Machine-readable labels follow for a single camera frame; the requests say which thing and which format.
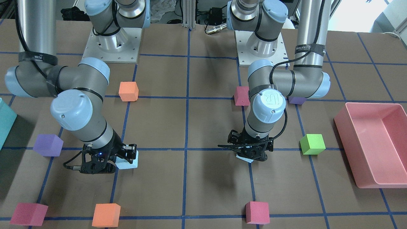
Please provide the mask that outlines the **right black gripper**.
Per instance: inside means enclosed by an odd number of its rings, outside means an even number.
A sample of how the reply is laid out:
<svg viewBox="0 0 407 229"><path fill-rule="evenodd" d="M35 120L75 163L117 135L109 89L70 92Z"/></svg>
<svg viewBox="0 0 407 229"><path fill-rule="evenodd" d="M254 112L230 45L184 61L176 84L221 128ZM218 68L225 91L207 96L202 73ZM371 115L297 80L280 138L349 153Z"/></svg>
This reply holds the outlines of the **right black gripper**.
<svg viewBox="0 0 407 229"><path fill-rule="evenodd" d="M114 131L112 139L102 148L93 149L84 146L82 149L82 164L79 172L83 174L110 174L114 173L116 157L132 163L136 157L136 144L123 144L121 138Z"/></svg>

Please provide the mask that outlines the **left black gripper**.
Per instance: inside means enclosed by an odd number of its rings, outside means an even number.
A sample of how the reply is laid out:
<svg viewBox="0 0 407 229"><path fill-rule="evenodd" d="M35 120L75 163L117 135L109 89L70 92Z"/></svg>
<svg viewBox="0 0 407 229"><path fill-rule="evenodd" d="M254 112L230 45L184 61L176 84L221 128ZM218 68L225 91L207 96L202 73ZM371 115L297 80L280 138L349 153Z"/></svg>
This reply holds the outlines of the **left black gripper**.
<svg viewBox="0 0 407 229"><path fill-rule="evenodd" d="M229 145L218 146L234 151L241 157L263 162L268 159L266 151L273 152L273 141L274 139L269 136L251 137L245 129L241 133L233 129L228 135Z"/></svg>

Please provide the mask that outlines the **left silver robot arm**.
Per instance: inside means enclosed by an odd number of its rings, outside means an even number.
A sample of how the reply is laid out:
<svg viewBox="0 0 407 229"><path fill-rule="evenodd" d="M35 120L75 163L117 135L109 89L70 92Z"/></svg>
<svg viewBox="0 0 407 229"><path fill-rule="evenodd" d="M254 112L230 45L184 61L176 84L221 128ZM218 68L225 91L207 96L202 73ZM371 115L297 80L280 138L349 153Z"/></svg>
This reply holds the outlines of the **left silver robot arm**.
<svg viewBox="0 0 407 229"><path fill-rule="evenodd" d="M260 56L248 68L250 112L242 132L231 130L228 144L241 158L266 161L266 151L273 151L274 137L269 134L282 117L287 122L286 97L321 98L330 89L330 77L322 71L328 23L329 0L302 0L295 56L292 60L272 63L260 54L262 45L276 48L283 24L288 18L286 5L279 0L232 0L228 2L227 28L249 31L249 48Z"/></svg>

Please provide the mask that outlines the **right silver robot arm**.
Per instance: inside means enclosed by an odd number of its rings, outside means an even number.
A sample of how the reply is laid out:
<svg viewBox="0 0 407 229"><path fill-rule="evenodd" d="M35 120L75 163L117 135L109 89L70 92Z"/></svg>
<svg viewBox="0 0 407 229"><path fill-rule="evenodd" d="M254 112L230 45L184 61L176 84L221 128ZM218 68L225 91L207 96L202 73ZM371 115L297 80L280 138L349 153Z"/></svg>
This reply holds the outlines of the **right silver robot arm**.
<svg viewBox="0 0 407 229"><path fill-rule="evenodd" d="M18 97L52 97L50 112L60 126L83 142L82 164L63 166L83 174L110 174L138 166L136 144L124 144L101 113L110 68L87 56L77 67L58 64L54 0L16 0L15 25L22 50L18 66L5 74Z"/></svg>

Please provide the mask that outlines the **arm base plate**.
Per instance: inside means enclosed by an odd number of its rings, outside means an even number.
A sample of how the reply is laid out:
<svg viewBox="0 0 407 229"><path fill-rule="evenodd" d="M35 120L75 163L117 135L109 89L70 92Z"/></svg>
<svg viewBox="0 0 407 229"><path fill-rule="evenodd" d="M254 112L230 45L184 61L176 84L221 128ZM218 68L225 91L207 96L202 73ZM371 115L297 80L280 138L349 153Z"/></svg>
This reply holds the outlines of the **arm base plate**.
<svg viewBox="0 0 407 229"><path fill-rule="evenodd" d="M254 61L266 59L272 64L287 61L288 56L281 33L278 39L266 42L251 31L235 31L239 66L248 67Z"/></svg>
<svg viewBox="0 0 407 229"><path fill-rule="evenodd" d="M82 58L97 58L106 63L136 64L141 44L141 28L121 28L112 36L90 32Z"/></svg>

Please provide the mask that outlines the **pink block near left arm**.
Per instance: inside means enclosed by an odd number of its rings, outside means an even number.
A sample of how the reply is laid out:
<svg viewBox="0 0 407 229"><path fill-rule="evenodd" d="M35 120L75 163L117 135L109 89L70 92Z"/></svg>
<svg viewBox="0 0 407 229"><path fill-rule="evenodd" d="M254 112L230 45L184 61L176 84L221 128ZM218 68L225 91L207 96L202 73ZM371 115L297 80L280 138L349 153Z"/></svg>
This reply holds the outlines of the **pink block near left arm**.
<svg viewBox="0 0 407 229"><path fill-rule="evenodd" d="M249 106L249 87L236 87L234 101L236 106Z"/></svg>

